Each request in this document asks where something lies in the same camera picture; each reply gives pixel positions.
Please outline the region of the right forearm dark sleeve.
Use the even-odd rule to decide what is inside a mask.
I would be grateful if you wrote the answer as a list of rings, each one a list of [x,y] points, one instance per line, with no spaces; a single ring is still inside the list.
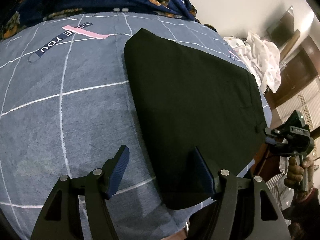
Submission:
[[[291,206],[283,211],[291,239],[319,239],[319,191],[295,192]]]

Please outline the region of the person's right hand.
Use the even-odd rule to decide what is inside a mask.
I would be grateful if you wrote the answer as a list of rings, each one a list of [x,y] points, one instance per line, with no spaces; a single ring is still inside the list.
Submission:
[[[305,175],[307,174],[307,191],[310,191],[313,188],[314,170],[313,156],[308,156],[300,165],[297,164],[295,157],[290,157],[288,172],[286,178],[284,179],[284,185],[294,189],[295,191],[306,192],[306,190],[299,189],[299,184],[303,181]]]

